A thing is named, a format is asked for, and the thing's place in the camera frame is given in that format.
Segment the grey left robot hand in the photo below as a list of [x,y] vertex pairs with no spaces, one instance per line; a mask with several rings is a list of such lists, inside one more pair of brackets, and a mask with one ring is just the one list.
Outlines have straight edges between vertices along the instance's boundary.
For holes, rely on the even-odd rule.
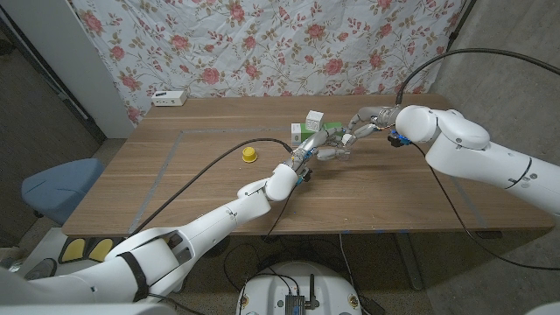
[[319,161],[327,161],[333,158],[343,158],[350,154],[351,147],[342,143],[345,129],[334,127],[322,129],[303,141],[292,153],[291,157],[283,163],[294,172],[303,169],[306,163],[313,157]]

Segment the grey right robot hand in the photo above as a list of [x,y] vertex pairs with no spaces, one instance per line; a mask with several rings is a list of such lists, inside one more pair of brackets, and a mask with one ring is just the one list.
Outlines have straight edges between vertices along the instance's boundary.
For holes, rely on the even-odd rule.
[[401,111],[402,109],[399,107],[361,108],[348,123],[342,143],[346,147],[350,147],[358,139],[393,126]]

